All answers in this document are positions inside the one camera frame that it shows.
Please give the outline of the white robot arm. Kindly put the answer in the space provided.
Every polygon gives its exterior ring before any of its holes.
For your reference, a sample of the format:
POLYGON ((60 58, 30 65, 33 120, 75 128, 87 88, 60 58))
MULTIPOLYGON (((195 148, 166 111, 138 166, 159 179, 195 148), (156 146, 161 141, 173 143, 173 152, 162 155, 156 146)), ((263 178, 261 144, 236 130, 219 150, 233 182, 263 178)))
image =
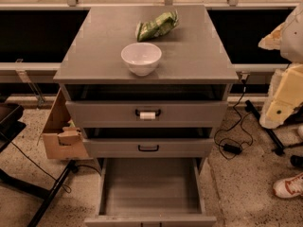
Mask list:
POLYGON ((303 103, 303 4, 300 3, 258 46, 279 50, 280 56, 291 64, 277 69, 272 76, 268 98, 263 105, 259 123, 275 129, 303 103))

